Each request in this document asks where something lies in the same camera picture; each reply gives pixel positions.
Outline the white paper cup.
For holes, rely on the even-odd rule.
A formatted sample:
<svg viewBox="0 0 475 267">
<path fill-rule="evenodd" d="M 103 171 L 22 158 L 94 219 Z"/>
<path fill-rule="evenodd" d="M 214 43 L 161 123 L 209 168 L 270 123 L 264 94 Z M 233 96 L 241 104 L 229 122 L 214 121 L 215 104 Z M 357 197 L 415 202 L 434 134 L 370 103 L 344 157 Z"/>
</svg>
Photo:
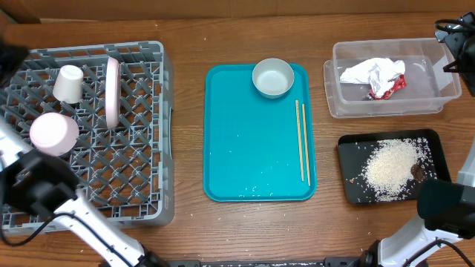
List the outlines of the white paper cup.
<svg viewBox="0 0 475 267">
<path fill-rule="evenodd" d="M 83 72 L 74 65 L 62 66 L 59 70 L 53 96 L 68 104 L 76 104 L 82 99 Z"/>
</svg>

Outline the red snack wrapper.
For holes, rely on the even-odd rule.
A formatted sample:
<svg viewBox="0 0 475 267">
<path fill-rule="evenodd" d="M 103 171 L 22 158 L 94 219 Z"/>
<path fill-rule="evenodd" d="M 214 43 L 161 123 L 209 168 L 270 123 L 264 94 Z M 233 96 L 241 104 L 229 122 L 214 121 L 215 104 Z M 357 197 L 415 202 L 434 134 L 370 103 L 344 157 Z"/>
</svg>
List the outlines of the red snack wrapper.
<svg viewBox="0 0 475 267">
<path fill-rule="evenodd" d="M 405 81 L 405 78 L 404 78 L 403 74 L 397 76 L 395 79 L 391 79 L 391 82 L 394 82 L 393 87 L 391 89 L 387 90 L 381 97 L 377 96 L 373 92 L 373 90 L 370 89 L 369 93 L 367 94 L 367 98 L 371 99 L 371 100 L 387 100 L 396 91 L 407 87 L 407 83 Z"/>
</svg>

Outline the white napkin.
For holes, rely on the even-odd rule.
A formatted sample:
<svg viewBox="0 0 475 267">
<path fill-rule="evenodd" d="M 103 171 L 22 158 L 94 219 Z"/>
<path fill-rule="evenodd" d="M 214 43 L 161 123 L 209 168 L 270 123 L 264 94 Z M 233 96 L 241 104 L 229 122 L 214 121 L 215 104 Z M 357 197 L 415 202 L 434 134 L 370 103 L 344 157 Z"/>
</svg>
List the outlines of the white napkin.
<svg viewBox="0 0 475 267">
<path fill-rule="evenodd" d="M 393 87 L 395 79 L 405 74 L 406 67 L 402 60 L 389 58 L 371 58 L 353 67 L 347 68 L 339 77 L 341 83 L 369 85 L 373 92 L 381 97 Z"/>
</svg>

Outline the small pink bowl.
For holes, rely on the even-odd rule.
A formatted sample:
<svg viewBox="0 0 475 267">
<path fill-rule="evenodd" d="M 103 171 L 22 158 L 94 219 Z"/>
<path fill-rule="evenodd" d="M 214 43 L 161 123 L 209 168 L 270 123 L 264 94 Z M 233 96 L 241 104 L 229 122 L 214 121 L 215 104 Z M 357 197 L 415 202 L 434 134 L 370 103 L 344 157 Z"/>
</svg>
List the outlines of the small pink bowl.
<svg viewBox="0 0 475 267">
<path fill-rule="evenodd" d="M 79 126 L 69 116 L 44 113 L 33 121 L 29 136 L 33 145 L 42 153 L 61 156 L 75 146 Z"/>
</svg>

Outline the large pink plate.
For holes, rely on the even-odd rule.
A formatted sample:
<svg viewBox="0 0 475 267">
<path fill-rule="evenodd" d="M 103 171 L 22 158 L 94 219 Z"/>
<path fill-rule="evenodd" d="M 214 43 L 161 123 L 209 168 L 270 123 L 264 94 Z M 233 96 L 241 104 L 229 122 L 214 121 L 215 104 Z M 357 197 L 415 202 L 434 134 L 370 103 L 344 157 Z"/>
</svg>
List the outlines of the large pink plate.
<svg viewBox="0 0 475 267">
<path fill-rule="evenodd" d="M 108 129 L 115 128 L 119 124 L 121 70 L 119 62 L 109 57 L 105 79 L 105 119 Z"/>
</svg>

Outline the brown food scrap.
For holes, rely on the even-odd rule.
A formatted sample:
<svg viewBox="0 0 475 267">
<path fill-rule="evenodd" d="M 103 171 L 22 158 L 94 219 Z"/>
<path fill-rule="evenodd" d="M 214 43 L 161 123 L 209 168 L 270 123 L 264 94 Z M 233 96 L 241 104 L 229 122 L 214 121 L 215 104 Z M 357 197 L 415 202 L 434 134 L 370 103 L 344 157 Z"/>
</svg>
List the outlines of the brown food scrap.
<svg viewBox="0 0 475 267">
<path fill-rule="evenodd" d="M 426 180 L 425 170 L 419 165 L 413 165 L 410 169 L 413 179 L 416 182 L 423 182 Z"/>
</svg>

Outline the grey small saucer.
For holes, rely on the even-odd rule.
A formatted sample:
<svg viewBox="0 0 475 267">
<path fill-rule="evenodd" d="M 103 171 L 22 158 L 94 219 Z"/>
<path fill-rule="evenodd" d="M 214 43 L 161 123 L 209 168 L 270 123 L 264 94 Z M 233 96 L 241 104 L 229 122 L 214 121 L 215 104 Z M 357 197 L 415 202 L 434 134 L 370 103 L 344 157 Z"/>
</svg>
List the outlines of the grey small saucer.
<svg viewBox="0 0 475 267">
<path fill-rule="evenodd" d="M 269 99 L 286 94 L 294 81 L 294 70 L 282 59 L 264 59 L 258 62 L 252 71 L 254 86 L 261 95 Z"/>
</svg>

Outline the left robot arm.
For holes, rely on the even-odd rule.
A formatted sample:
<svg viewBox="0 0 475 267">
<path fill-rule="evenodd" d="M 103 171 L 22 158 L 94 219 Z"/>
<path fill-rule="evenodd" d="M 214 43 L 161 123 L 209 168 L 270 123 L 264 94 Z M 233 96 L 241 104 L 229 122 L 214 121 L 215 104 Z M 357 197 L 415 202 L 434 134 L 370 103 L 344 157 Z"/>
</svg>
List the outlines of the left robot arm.
<svg viewBox="0 0 475 267">
<path fill-rule="evenodd" d="M 174 217 L 173 65 L 157 41 L 1 45 L 1 240 L 69 230 L 104 266 L 163 266 L 122 231 Z"/>
</svg>

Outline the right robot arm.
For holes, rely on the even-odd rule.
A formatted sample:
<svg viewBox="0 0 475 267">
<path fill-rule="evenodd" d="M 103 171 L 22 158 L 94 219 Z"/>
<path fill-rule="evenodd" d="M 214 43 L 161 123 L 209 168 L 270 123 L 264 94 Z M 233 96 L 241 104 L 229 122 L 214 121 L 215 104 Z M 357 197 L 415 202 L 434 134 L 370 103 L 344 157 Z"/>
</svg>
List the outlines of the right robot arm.
<svg viewBox="0 0 475 267">
<path fill-rule="evenodd" d="M 455 243 L 474 238 L 474 148 L 455 183 L 435 179 L 423 184 L 417 212 L 395 234 L 375 241 L 350 265 L 426 266 L 430 255 L 448 246 L 473 266 Z"/>
</svg>

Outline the clear plastic waste bin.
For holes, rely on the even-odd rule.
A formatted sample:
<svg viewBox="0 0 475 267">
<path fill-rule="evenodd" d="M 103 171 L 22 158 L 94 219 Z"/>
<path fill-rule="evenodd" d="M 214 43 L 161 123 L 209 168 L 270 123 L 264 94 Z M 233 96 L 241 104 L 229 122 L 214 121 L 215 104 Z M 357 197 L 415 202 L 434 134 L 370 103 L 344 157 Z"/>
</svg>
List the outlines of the clear plastic waste bin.
<svg viewBox="0 0 475 267">
<path fill-rule="evenodd" d="M 369 100 L 369 85 L 340 82 L 347 68 L 372 58 L 402 60 L 407 87 L 388 100 Z M 446 102 L 462 94 L 459 74 L 443 71 L 452 61 L 449 49 L 434 38 L 338 42 L 333 47 L 332 59 L 324 63 L 330 114 L 343 119 L 438 113 Z"/>
</svg>

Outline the grey plastic dish rack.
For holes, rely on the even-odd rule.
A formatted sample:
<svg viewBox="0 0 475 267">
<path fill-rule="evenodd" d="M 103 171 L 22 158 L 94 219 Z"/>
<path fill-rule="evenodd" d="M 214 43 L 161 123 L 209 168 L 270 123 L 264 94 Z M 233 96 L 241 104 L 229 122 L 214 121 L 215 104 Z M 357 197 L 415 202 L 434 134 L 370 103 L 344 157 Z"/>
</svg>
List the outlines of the grey plastic dish rack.
<svg viewBox="0 0 475 267">
<path fill-rule="evenodd" d="M 121 70 L 119 124 L 112 129 L 105 119 L 109 57 Z M 65 65 L 83 72 L 82 99 L 76 104 L 53 96 Z M 71 117 L 79 136 L 65 160 L 87 200 L 114 225 L 167 225 L 174 216 L 173 74 L 157 41 L 29 50 L 16 74 L 1 86 L 1 117 L 25 142 L 43 113 Z"/>
</svg>

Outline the teal plastic serving tray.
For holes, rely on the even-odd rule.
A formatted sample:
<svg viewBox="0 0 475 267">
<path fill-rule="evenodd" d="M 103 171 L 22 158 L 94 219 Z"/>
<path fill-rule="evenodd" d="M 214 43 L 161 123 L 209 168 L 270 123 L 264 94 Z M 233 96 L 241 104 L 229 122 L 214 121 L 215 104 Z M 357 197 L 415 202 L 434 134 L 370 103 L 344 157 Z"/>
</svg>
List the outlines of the teal plastic serving tray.
<svg viewBox="0 0 475 267">
<path fill-rule="evenodd" d="M 318 177 L 307 72 L 292 64 L 295 81 L 277 99 L 252 82 L 254 65 L 217 65 L 206 75 L 203 190 L 216 202 L 308 200 Z M 298 153 L 299 101 L 304 181 Z M 302 103 L 305 104 L 311 186 L 307 184 Z"/>
</svg>

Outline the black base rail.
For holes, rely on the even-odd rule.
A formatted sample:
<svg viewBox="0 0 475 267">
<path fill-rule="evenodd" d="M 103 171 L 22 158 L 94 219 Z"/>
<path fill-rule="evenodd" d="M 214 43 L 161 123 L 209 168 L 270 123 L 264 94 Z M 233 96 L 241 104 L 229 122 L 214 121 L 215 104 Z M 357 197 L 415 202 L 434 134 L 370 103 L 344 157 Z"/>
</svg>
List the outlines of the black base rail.
<svg viewBox="0 0 475 267">
<path fill-rule="evenodd" d="M 358 266 L 358 257 L 327 257 L 323 260 L 279 261 L 215 261 L 169 260 L 169 267 L 353 267 Z"/>
</svg>

